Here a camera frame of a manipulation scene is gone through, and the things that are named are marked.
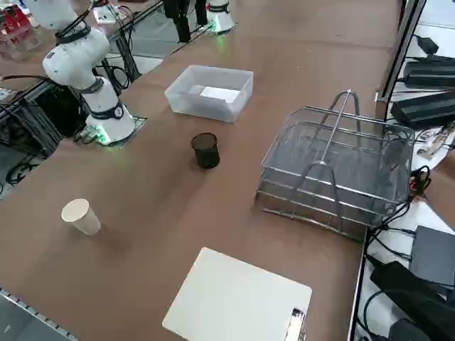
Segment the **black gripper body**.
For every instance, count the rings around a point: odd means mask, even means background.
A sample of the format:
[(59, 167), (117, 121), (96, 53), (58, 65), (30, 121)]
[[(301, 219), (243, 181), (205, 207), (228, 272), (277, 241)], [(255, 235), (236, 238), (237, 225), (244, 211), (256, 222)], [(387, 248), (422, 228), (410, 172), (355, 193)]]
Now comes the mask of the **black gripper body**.
[(187, 16), (190, 2), (190, 0), (164, 0), (166, 17)]

